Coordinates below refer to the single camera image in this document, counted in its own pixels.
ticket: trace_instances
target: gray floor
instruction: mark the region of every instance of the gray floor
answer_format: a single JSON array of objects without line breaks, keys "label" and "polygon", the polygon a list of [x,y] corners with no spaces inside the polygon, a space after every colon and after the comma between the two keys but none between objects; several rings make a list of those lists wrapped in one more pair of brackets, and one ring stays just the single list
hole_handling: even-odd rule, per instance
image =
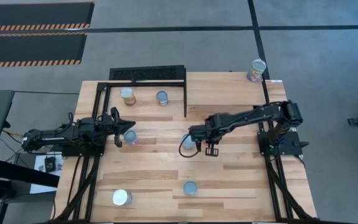
[{"label": "gray floor", "polygon": [[[260,26],[358,25],[357,0],[255,0],[255,8]],[[96,0],[91,27],[250,24],[246,0]],[[305,162],[318,216],[358,223],[358,128],[346,122],[358,112],[358,30],[263,31],[262,40],[271,79],[284,81],[305,119],[299,132],[311,143]],[[257,56],[251,31],[90,34],[81,65],[0,68],[0,89],[78,92],[113,67],[246,71]],[[8,121],[18,133],[54,128],[75,105],[76,96],[17,93]],[[0,144],[0,159],[11,155]],[[51,209],[52,202],[13,205],[4,223],[43,222]]]}]

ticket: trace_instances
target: black floor mat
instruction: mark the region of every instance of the black floor mat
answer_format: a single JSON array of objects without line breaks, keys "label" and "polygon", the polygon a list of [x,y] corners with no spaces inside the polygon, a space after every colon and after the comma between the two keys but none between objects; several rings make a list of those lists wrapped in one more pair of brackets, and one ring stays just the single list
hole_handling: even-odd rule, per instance
[{"label": "black floor mat", "polygon": [[0,67],[78,65],[86,33],[0,34]]},{"label": "black floor mat", "polygon": [[94,2],[0,4],[0,30],[87,28],[93,8]]}]

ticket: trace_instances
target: orange striped tape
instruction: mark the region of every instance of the orange striped tape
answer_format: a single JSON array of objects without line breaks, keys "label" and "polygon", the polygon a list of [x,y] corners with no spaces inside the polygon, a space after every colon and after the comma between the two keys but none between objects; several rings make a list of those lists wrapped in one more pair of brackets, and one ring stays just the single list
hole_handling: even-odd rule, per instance
[{"label": "orange striped tape", "polygon": [[40,60],[26,62],[0,62],[1,67],[46,66],[46,65],[79,65],[81,60]]},{"label": "orange striped tape", "polygon": [[0,26],[0,31],[4,30],[50,30],[50,29],[85,29],[89,24],[39,24],[39,25],[4,25]]},{"label": "orange striped tape", "polygon": [[46,35],[88,35],[86,32],[47,33],[47,34],[0,34],[0,37],[29,37]]}]

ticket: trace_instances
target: wood grain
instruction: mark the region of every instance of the wood grain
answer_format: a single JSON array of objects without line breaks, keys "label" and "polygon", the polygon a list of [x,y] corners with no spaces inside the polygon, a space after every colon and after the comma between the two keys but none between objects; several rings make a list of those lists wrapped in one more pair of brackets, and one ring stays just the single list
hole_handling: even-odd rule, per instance
[{"label": "wood grain", "polygon": [[[282,82],[267,81],[266,84],[271,101],[287,99]],[[83,82],[75,119],[91,116],[96,85],[96,81]],[[219,144],[217,158],[202,153],[187,159],[178,154],[181,138],[191,125],[203,124],[213,113],[238,113],[265,103],[261,83],[248,82],[242,72],[189,72],[187,88],[187,118],[183,117],[181,88],[133,88],[137,99],[134,106],[124,104],[119,96],[120,88],[112,89],[109,108],[116,106],[122,119],[137,122],[133,130],[139,136],[139,144],[117,148],[113,136],[108,137],[99,165],[92,222],[274,220],[256,125],[237,128],[227,134]],[[167,106],[157,104],[155,94],[160,90],[168,93]],[[66,205],[75,162],[76,158],[68,158],[64,163],[56,196],[57,214]],[[315,215],[303,165],[288,156],[283,157],[283,166],[290,192],[310,215]],[[187,180],[196,182],[199,190],[195,196],[183,193]],[[133,202],[126,207],[115,207],[111,197],[116,189],[130,190]],[[80,217],[85,214],[87,195],[85,193],[81,204]],[[280,194],[279,198],[284,216]]]}]

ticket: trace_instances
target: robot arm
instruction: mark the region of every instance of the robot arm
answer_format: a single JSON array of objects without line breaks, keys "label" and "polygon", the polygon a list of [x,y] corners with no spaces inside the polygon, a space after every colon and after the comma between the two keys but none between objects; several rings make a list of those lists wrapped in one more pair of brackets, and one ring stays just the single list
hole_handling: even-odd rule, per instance
[{"label": "robot arm", "polygon": [[73,122],[71,114],[69,120],[70,123],[63,124],[58,129],[30,130],[24,134],[22,148],[32,152],[42,146],[53,145],[52,150],[61,151],[63,156],[100,156],[104,152],[104,145],[109,135],[115,135],[115,145],[122,147],[119,135],[135,125],[135,121],[122,120],[115,107],[111,108],[111,116],[104,113],[96,120],[83,118]]},{"label": "robot arm", "polygon": [[263,121],[276,121],[274,130],[270,131],[269,142],[272,146],[282,144],[283,136],[291,127],[297,127],[303,122],[298,105],[291,101],[271,102],[254,110],[238,114],[217,113],[205,119],[205,125],[196,125],[189,128],[191,140],[196,143],[197,151],[201,151],[201,141],[206,141],[207,156],[218,156],[219,144],[222,137],[237,127],[255,124]]}]

